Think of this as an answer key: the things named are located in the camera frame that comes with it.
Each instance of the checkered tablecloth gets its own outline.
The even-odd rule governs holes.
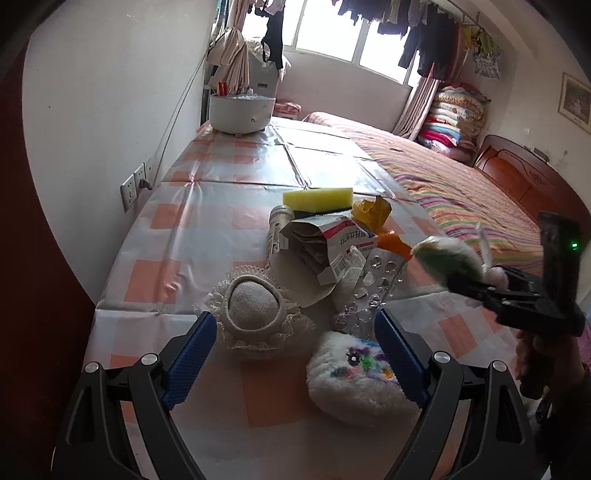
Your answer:
[[[98,302],[86,361],[105,368],[159,352],[195,321],[193,305],[237,265],[262,266],[270,210],[283,192],[350,187],[357,198],[380,194],[392,204],[387,227],[411,245],[441,233],[428,214],[357,145],[326,127],[274,119],[264,132],[237,139],[208,126],[186,148],[129,232]],[[402,325],[433,349],[486,366],[511,363],[514,338],[494,314],[442,289],[415,261],[393,295]],[[314,340],[292,351],[239,361],[215,346],[187,401],[172,416],[208,479],[378,480],[403,447],[412,421],[366,430],[321,413],[306,388]],[[133,408],[124,403],[142,474],[157,478]],[[449,442],[443,472],[452,458]]]

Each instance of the cardboard box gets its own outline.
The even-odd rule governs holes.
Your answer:
[[[292,220],[280,232],[280,250],[271,257],[271,270],[307,307],[326,297],[343,278],[352,245],[367,256],[376,244],[377,236],[342,214]]]

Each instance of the bed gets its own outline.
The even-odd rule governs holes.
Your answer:
[[[471,168],[389,132],[328,113],[311,113],[304,121],[347,134],[441,230],[477,251],[480,222],[496,263],[541,274],[539,210],[576,218],[583,245],[589,241],[591,216],[577,194],[545,162],[504,138],[486,137]]]

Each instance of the electrical socket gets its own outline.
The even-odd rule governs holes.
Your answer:
[[[153,185],[155,181],[155,179],[152,178],[152,174],[155,173],[152,172],[152,170],[154,169],[154,157],[151,157],[148,161],[146,161],[144,163],[144,166],[146,170],[146,180],[148,180],[148,182],[150,182]]]
[[[136,168],[134,172],[134,183],[136,193],[139,193],[139,181],[142,179],[146,180],[146,167],[143,163],[138,168]]]
[[[121,200],[123,201],[123,210],[127,212],[131,204],[138,197],[138,192],[135,189],[134,175],[130,175],[129,178],[121,184]]]

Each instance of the wooden headboard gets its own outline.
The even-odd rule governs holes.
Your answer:
[[[591,239],[589,210],[556,171],[506,138],[488,135],[474,168],[511,198],[536,224],[538,212],[556,212],[579,222],[583,247]]]

